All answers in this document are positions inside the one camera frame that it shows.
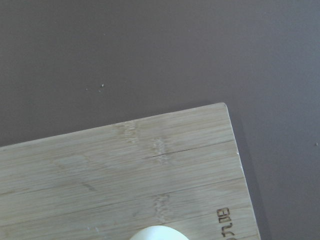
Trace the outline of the bamboo cutting board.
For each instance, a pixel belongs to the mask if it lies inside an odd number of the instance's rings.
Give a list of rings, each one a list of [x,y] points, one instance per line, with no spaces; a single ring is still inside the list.
[[[190,240],[260,233],[225,103],[3,146],[3,240]]]

